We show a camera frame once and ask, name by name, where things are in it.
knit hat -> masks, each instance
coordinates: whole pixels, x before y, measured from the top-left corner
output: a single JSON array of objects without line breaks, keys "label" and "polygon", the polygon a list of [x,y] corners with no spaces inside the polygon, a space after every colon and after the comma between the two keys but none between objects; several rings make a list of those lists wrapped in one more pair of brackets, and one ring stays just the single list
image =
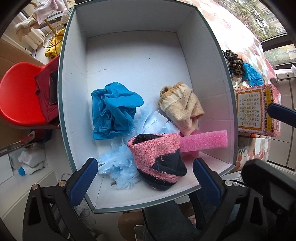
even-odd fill
[{"label": "knit hat", "polygon": [[185,136],[197,129],[197,119],[204,114],[198,98],[183,82],[163,87],[158,105]]},{"label": "knit hat", "polygon": [[140,175],[155,189],[168,190],[187,173],[180,157],[178,133],[140,134],[131,138],[127,146]]}]

red plastic chair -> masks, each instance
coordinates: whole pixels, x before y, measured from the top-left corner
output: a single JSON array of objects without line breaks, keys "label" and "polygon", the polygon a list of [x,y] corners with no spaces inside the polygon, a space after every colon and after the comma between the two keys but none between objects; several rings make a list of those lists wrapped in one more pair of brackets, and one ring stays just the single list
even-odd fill
[{"label": "red plastic chair", "polygon": [[12,66],[0,82],[0,114],[17,128],[53,128],[43,117],[35,94],[34,76],[45,67],[20,62]]}]

plastic bottle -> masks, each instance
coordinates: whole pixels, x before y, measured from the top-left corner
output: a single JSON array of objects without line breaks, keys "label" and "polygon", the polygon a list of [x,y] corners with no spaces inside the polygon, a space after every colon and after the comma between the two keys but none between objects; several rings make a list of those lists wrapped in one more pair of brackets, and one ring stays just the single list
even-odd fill
[{"label": "plastic bottle", "polygon": [[19,169],[19,174],[21,176],[24,175],[31,175],[33,172],[42,169],[43,167],[43,162],[40,162],[37,166],[35,167],[30,167],[29,165],[22,164],[22,167]]},{"label": "plastic bottle", "polygon": [[34,167],[45,160],[45,151],[35,143],[31,148],[22,151],[18,160],[19,162],[25,163],[30,167]]}]

dark red cloth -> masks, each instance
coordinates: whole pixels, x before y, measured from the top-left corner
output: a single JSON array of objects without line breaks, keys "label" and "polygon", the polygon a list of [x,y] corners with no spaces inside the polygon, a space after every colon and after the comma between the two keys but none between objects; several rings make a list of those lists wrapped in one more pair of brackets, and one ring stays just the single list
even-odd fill
[{"label": "dark red cloth", "polygon": [[36,76],[36,95],[39,99],[42,114],[47,123],[57,126],[59,124],[59,111],[57,103],[57,70],[59,56],[50,61]]}]

pink foam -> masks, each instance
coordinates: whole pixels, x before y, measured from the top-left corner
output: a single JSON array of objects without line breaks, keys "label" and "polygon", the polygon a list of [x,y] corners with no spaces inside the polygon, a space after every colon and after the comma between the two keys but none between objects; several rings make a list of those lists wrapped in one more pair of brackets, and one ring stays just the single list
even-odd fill
[{"label": "pink foam", "polygon": [[180,137],[180,152],[199,151],[228,146],[227,131],[213,131]]}]

